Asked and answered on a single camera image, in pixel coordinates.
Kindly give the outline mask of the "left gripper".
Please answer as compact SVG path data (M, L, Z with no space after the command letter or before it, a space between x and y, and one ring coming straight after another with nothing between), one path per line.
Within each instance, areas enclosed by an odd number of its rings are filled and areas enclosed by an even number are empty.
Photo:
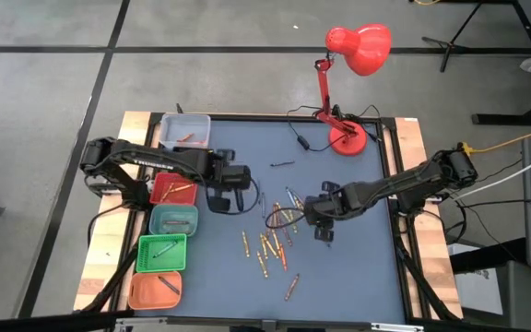
M209 157L211 170L208 174L207 186L214 191L212 196L207 195L209 209L215 213L231 214L230 199L224 197L223 193L232 192L237 209L244 211L242 192L251 186L250 168L246 165L231 164L235 158L233 149L213 150Z

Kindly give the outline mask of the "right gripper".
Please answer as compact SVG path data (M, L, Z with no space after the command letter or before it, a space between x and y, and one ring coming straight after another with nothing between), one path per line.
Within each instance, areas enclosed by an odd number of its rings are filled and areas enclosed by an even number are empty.
M334 240L334 220L344 214L342 186L330 181L322 182L323 192L319 196L306 196L303 216L306 222L315 226L314 237L324 243Z

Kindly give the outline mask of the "red plastic basket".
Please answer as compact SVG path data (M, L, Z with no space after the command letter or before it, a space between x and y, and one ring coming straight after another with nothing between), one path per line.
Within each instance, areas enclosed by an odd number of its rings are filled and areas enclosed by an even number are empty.
M164 194L172 183L176 183L175 187L195 184L177 173L160 172L154 179L149 201L155 205L193 205L195 203L197 184L193 188L171 193L168 201L162 201Z

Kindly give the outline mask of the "teal plastic bin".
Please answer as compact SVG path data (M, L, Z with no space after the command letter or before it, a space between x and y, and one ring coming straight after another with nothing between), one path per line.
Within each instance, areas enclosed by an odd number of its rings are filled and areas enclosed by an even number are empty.
M185 220L189 225L163 225L165 220ZM185 234L191 237L198 225L198 209L192 205L157 205L151 211L148 223L150 234Z

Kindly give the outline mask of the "clear plastic bin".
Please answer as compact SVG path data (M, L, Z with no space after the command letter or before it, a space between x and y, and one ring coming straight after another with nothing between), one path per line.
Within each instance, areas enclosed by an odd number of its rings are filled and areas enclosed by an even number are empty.
M211 118L205 114L165 113L160 120L159 142L166 149L174 147L207 148L210 138ZM194 133L186 142L178 139ZM195 142L205 140L207 145Z

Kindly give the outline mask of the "green plastic basket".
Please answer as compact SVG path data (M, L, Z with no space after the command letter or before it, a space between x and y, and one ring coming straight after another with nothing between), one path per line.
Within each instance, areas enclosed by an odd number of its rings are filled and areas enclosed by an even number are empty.
M183 271L186 268L187 240L185 234L161 234L141 236L138 242L136 271L138 273ZM166 245L178 244L158 258L152 256Z

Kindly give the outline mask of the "orange plastic bin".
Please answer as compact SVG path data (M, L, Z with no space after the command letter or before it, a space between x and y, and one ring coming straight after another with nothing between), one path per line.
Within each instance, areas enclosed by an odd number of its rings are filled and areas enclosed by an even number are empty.
M166 287L158 276L164 277L177 289L177 295ZM128 305L135 310L158 310L176 307L183 296L183 279L177 271L135 273L131 279Z

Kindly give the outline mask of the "red desk lamp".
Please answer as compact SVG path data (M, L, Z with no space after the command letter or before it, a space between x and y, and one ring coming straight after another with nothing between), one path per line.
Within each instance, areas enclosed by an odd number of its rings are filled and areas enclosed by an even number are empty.
M327 55L314 63L322 103L315 117L331 127L328 140L335 153L356 156L366 148L367 134L355 120L333 113L327 72L335 62L333 55L339 54L358 76L374 74L384 65L391 51L391 32L385 25L376 23L365 24L355 30L333 27L326 33L324 43Z

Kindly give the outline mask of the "black tripod stand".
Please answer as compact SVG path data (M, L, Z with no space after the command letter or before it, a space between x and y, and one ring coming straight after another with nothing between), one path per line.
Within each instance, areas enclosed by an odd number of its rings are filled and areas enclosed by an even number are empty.
M520 20L520 24L525 32L530 44L531 44L531 22L519 3L519 0L407 0L411 4L418 6L433 6L439 3L445 4L473 4L474 7L466 17L465 21L458 28L454 36L447 41L436 40L427 36L423 36L421 39L426 43L435 44L437 49L436 53L442 55L442 62L440 65L440 71L443 73L448 65L448 62L452 55L459 54L485 54L485 55L527 55L531 54L530 47L468 47L457 43L458 38L465 30L471 19L477 14L477 12L484 5L494 6L511 6Z

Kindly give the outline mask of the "aluminium table rail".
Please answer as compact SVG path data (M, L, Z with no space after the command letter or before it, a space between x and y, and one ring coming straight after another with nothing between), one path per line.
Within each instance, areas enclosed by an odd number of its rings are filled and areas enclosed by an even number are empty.
M190 326L251 326L259 327L266 332L275 332L281 328L325 328L325 329L354 329L359 331L382 332L425 332L423 326L408 324L389 324L375 322L323 322L323 321L292 321L277 319L233 319L214 317L184 317L184 316L156 316L156 317L131 317L118 318L113 327L108 327L112 332L125 332L128 327L142 325L190 325Z

